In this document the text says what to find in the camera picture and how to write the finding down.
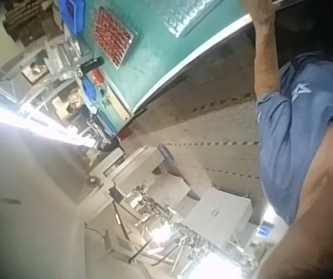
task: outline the blue shirt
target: blue shirt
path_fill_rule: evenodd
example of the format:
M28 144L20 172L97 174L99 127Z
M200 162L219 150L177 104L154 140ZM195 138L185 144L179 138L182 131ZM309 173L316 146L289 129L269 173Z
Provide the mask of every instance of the blue shirt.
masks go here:
M333 62L317 53L297 57L299 69L280 69L280 92L257 101L260 174L268 201L286 223L294 222L307 171L333 121Z

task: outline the workbench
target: workbench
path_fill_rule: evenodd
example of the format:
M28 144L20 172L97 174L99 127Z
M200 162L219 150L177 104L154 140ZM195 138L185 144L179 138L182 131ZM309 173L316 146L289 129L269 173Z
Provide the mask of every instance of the workbench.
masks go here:
M132 118L134 113L158 90L172 80L189 63L218 42L229 37L250 23L239 0L217 1L206 16L202 17L187 33L176 37L164 25L160 11L150 4L152 0L93 0L85 2L85 22L82 39L95 56L105 59L101 70L114 94L128 111L129 117L121 117L118 109L110 103L103 104L97 88L94 105L105 122L109 121L116 131ZM175 1L196 5L197 0ZM120 21L135 33L129 53L117 69L94 41L92 26L95 11L104 6L109 8ZM175 6L174 10L183 7Z

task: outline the blue bin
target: blue bin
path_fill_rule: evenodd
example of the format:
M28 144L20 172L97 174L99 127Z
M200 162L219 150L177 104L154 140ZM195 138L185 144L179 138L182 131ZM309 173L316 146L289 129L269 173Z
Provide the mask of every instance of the blue bin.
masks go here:
M74 35L84 31L85 0L59 0L59 13Z
M91 102L94 102L96 100L95 86L87 77L83 78L83 87L84 87L85 95L87 96L87 98Z

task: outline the teal panel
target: teal panel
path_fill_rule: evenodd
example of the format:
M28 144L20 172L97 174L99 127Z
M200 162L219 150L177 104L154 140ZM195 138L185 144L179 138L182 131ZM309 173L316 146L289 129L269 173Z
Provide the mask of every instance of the teal panel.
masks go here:
M91 80L92 83L94 83L91 75L88 74L87 77ZM120 131L121 128L125 125L125 121L120 117L120 115L116 112L116 110L111 104L104 104L105 100L101 97L101 93L99 90L100 88L96 87L97 98L96 101L92 104L107 116L108 120L114 127L114 131L112 132L117 134L117 132Z
M245 14L239 0L224 0L185 37L176 38L143 0L87 0L85 3L83 37L96 55L104 56L104 72L130 108L197 47ZM110 7L129 29L136 32L133 46L119 69L105 57L92 37L95 9L99 6Z

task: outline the light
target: light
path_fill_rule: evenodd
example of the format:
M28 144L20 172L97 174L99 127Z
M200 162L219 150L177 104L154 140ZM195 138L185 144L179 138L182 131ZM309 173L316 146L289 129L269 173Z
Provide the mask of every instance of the light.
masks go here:
M151 249L151 250L147 251L147 255L154 255L156 253L164 251L164 249L165 249L164 247L157 247L155 249Z
M0 107L0 123L4 123L10 126L18 128L26 128L27 120Z
M151 232L151 236L156 243L167 241L171 236L171 225L166 222L162 227L154 229Z
M117 213L114 214L116 216L116 221L119 225L121 225L121 221L120 221L120 218L119 218L119 215Z
M237 250L240 252L240 253L244 253L244 249L240 246L236 246Z
M263 221L273 224L276 217L277 217L277 214L276 214L275 210L273 209L273 207L271 205L268 205L266 212L264 213L264 216L263 216Z
M92 138L84 138L70 132L67 132L67 134L65 134L66 129L63 126L53 121L43 113L36 113L34 117L37 120L46 123L47 126L44 126L39 122L34 121L33 119L25 119L7 109L0 107L0 123L18 128L28 129L42 137L66 142L68 144L85 145L91 148L95 146L96 141Z
M240 279L241 275L241 267L210 253L193 269L188 279Z

